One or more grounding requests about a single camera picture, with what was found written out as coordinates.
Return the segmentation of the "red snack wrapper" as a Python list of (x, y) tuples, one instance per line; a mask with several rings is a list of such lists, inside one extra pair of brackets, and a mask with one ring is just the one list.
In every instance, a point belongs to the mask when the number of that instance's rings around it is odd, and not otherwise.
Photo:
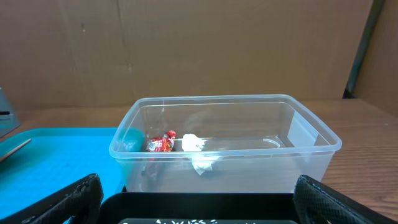
[[(156, 137), (149, 140), (146, 151), (147, 152), (171, 152), (174, 147), (174, 141), (176, 138), (176, 132), (170, 130), (164, 133), (162, 137)], [(162, 169), (162, 164), (160, 163), (162, 159), (157, 159), (154, 157), (148, 158), (147, 163), (142, 170), (141, 174), (147, 177), (149, 180), (155, 182), (157, 176)]]

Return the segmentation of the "pile of rice grains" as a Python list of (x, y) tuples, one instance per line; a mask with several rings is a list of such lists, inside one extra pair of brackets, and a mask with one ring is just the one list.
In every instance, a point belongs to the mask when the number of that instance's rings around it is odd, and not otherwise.
[(156, 224), (218, 224), (218, 220), (202, 220), (202, 219), (156, 219)]

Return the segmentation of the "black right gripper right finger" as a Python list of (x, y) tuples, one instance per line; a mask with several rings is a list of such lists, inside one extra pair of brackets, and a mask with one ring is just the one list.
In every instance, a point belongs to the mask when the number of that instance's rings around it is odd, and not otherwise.
[(300, 223), (397, 224), (307, 175), (297, 180), (294, 204)]

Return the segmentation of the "wooden chopstick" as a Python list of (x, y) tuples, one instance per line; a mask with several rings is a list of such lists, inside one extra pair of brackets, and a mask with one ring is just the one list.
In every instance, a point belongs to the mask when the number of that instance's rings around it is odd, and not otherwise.
[(18, 146), (16, 146), (14, 149), (10, 150), (9, 152), (7, 152), (5, 155), (3, 155), (0, 158), (0, 162), (6, 160), (9, 156), (11, 156), (13, 153), (17, 152), (19, 149), (21, 149), (22, 147), (24, 147), (26, 144), (30, 143), (32, 139), (28, 139), (26, 141), (24, 141), (23, 143), (19, 144)]

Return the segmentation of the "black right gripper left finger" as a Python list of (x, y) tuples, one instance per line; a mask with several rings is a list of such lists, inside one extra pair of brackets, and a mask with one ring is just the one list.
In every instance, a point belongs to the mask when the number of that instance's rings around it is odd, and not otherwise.
[(62, 188), (1, 220), (10, 224), (95, 224), (100, 215), (103, 188), (98, 174)]

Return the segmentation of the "white tissue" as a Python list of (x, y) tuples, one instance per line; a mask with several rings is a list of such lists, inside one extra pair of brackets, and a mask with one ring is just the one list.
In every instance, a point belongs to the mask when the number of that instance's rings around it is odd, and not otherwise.
[(202, 152), (205, 146), (205, 140), (198, 138), (195, 134), (184, 134), (181, 147), (184, 152), (194, 152), (190, 158), (192, 166), (198, 175), (202, 175), (205, 171), (212, 171), (212, 164), (217, 161), (220, 156), (202, 156), (197, 152)]

